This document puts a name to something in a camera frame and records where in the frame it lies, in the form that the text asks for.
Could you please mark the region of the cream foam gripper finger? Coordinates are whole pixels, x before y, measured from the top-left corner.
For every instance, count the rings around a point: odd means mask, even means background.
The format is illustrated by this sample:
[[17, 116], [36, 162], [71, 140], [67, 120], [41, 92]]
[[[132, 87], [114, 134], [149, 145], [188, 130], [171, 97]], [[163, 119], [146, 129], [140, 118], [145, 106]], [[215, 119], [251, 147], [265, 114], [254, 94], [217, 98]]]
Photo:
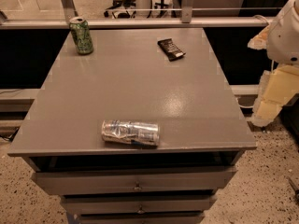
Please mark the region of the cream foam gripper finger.
[[269, 33], [269, 26], [266, 26], [261, 30], [260, 33], [258, 33], [249, 41], [248, 47], [250, 49], [257, 49], [257, 50], [266, 49], [268, 33]]
[[299, 92], [299, 66], [280, 64], [273, 72], [264, 71], [251, 122], [264, 127], [274, 121], [282, 107]]

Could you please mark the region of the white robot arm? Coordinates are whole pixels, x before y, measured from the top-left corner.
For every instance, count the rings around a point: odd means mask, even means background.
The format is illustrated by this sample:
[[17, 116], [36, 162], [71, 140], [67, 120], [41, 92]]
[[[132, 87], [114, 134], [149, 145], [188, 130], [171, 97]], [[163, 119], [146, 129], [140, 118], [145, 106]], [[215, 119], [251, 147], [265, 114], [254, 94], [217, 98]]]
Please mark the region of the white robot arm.
[[299, 92], [299, 0], [289, 0], [272, 22], [248, 43], [251, 49], [265, 49], [277, 68], [264, 71], [251, 122], [267, 126], [282, 107]]

